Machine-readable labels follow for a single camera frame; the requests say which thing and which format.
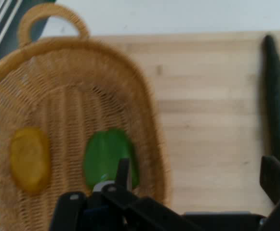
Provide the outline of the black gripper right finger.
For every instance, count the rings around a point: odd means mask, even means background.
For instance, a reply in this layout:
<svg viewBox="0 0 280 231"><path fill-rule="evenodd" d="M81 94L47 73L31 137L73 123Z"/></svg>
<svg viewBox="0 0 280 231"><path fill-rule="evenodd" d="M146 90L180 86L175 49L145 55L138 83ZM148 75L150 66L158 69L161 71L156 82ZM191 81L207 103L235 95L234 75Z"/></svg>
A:
<svg viewBox="0 0 280 231"><path fill-rule="evenodd" d="M280 161L277 158L262 157L260 185L275 207L260 225L259 230L280 231Z"/></svg>

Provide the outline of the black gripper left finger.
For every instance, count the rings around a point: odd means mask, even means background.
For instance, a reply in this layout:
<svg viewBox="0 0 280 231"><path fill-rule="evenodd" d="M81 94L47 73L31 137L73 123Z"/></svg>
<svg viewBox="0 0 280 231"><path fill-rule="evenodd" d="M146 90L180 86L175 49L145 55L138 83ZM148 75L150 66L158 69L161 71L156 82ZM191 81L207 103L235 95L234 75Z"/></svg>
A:
<svg viewBox="0 0 280 231"><path fill-rule="evenodd" d="M131 192L131 163L119 160L116 178L87 197L82 192L60 196L51 231L192 231L194 224L150 197Z"/></svg>

